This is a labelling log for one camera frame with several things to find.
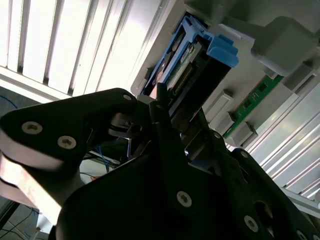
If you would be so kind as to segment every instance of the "blue cable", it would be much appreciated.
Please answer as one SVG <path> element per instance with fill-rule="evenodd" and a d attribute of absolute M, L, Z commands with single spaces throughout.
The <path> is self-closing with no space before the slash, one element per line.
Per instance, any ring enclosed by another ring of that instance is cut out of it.
<path fill-rule="evenodd" d="M 103 160 L 103 162 L 104 162 L 106 172 L 108 173 L 108 172 L 109 172 L 109 164 L 108 164 L 108 161 L 104 158 L 104 156 L 103 156 L 103 154 L 102 154 L 101 146 L 99 146 L 98 148 L 96 148 L 96 150 L 97 150 L 97 152 L 100 154 L 100 157 L 102 158 L 102 160 Z"/>
<path fill-rule="evenodd" d="M 11 104 L 15 109 L 18 109 L 18 107 L 12 101 L 10 101 L 8 98 L 6 98 L 5 96 L 0 96 L 0 99 L 5 100 L 9 104 Z"/>

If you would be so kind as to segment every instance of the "screw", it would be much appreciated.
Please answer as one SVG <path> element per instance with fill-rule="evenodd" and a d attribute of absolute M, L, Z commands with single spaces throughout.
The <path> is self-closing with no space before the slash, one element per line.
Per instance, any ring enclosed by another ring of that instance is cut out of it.
<path fill-rule="evenodd" d="M 307 240 L 306 236 L 299 230 L 296 231 L 301 240 Z"/>
<path fill-rule="evenodd" d="M 26 134 L 36 135 L 42 132 L 43 127 L 35 121 L 27 121 L 21 126 L 22 131 Z"/>
<path fill-rule="evenodd" d="M 217 132 L 214 132 L 213 135 L 214 135 L 217 139 L 221 138 L 221 136 L 220 136 L 219 133 L 217 133 Z"/>
<path fill-rule="evenodd" d="M 132 97 L 130 97 L 130 96 L 127 95 L 127 94 L 124 94 L 124 95 L 123 95 L 123 98 L 124 98 L 124 99 L 127 99 L 127 100 L 129 100 L 129 101 L 132 100 Z"/>
<path fill-rule="evenodd" d="M 241 155 L 244 156 L 246 159 L 248 158 L 248 154 L 246 154 L 244 151 L 241 151 Z"/>
<path fill-rule="evenodd" d="M 77 141 L 72 136 L 61 136 L 58 138 L 58 145 L 63 149 L 74 149 Z"/>
<path fill-rule="evenodd" d="M 176 199 L 185 208 L 189 208 L 192 205 L 191 197 L 189 196 L 188 193 L 184 191 L 178 191 L 178 193 L 176 194 Z"/>
<path fill-rule="evenodd" d="M 244 222 L 246 224 L 246 226 L 252 231 L 257 233 L 259 230 L 258 224 L 256 223 L 256 221 L 249 215 L 245 215 L 244 216 Z"/>

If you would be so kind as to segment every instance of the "blue drive tray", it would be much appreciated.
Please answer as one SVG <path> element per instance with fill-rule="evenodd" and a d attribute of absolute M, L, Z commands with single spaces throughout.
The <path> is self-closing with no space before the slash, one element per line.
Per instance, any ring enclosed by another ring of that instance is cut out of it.
<path fill-rule="evenodd" d="M 170 76 L 171 72 L 183 56 L 184 52 L 186 51 L 189 44 L 193 43 L 195 39 L 203 38 L 205 41 L 209 42 L 206 54 L 227 66 L 234 68 L 239 60 L 237 58 L 238 49 L 233 46 L 233 41 L 223 35 L 213 35 L 212 33 L 208 32 L 208 30 L 194 17 L 192 16 L 185 16 L 181 23 L 179 24 L 177 30 L 175 31 L 173 37 L 170 40 L 170 43 L 166 50 L 164 51 L 162 57 L 159 59 L 158 63 L 156 64 L 155 68 L 153 69 L 145 88 L 149 88 L 150 85 L 153 84 L 156 74 L 166 56 L 172 49 L 172 46 L 177 38 L 178 33 L 181 33 L 181 30 L 184 30 L 185 35 L 181 43 L 179 44 L 178 49 L 174 53 L 172 59 L 170 60 L 168 66 L 166 67 L 160 83 L 166 83 L 168 77 Z"/>

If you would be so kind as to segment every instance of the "green circuit board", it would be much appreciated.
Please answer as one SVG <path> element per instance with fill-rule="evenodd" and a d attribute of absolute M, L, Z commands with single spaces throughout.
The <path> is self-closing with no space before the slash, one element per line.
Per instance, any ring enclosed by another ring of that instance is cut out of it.
<path fill-rule="evenodd" d="M 265 76 L 262 81 L 253 89 L 252 92 L 245 98 L 245 100 L 238 106 L 238 108 L 232 113 L 235 122 L 232 126 L 223 134 L 226 139 L 230 134 L 242 123 L 243 120 L 255 109 L 258 104 L 277 86 L 277 84 L 283 79 L 283 76 L 276 76 L 274 79 Z"/>

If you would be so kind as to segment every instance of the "cable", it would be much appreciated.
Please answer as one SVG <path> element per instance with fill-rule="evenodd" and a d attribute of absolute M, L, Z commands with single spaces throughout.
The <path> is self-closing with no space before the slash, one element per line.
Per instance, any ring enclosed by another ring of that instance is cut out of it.
<path fill-rule="evenodd" d="M 96 176 L 92 176 L 92 175 L 90 175 L 88 173 L 85 173 L 85 172 L 80 172 L 80 174 L 87 175 L 87 176 L 92 177 L 92 178 L 96 178 Z"/>
<path fill-rule="evenodd" d="M 6 230 L 6 229 L 1 229 L 2 231 L 6 231 L 7 233 L 5 233 L 4 235 L 8 234 L 8 233 L 12 233 L 12 234 L 15 234 L 17 235 L 19 238 L 21 238 L 22 240 L 25 240 L 24 238 L 22 238 L 18 233 L 16 233 L 15 231 L 10 231 L 10 230 Z"/>
<path fill-rule="evenodd" d="M 99 146 L 99 147 L 97 148 L 97 151 L 98 151 L 98 153 L 100 154 L 100 156 L 101 156 L 101 158 L 102 158 L 102 160 L 103 160 L 103 162 L 104 162 L 104 165 L 105 165 L 105 170 L 106 170 L 106 172 L 108 173 L 108 172 L 109 172 L 109 164 L 108 164 L 107 160 L 104 158 L 104 156 L 103 156 L 103 154 L 102 154 L 101 146 Z"/>
<path fill-rule="evenodd" d="M 42 214 L 42 212 L 39 212 L 39 211 L 37 211 L 37 209 L 36 208 L 33 208 L 33 207 L 29 207 L 29 206 L 26 206 L 26 205 L 24 205 L 26 208 L 28 208 L 28 209 L 30 209 L 30 210 L 32 210 L 34 213 L 36 213 L 36 214 Z"/>
<path fill-rule="evenodd" d="M 12 102 L 10 101 L 8 98 L 6 98 L 5 96 L 0 96 L 0 99 L 3 99 L 5 101 L 7 101 L 9 104 L 11 104 L 15 109 L 18 109 L 18 107 Z"/>
<path fill-rule="evenodd" d="M 10 233 L 13 229 L 15 229 L 19 224 L 21 224 L 24 220 L 26 220 L 28 217 L 30 217 L 30 215 L 33 213 L 33 211 L 30 212 L 30 214 L 24 218 L 23 220 L 21 220 L 18 224 L 16 224 L 15 226 L 13 226 L 13 228 L 11 228 L 9 231 L 7 231 L 4 235 L 0 236 L 0 239 L 2 239 L 5 235 L 7 235 L 8 233 Z"/>

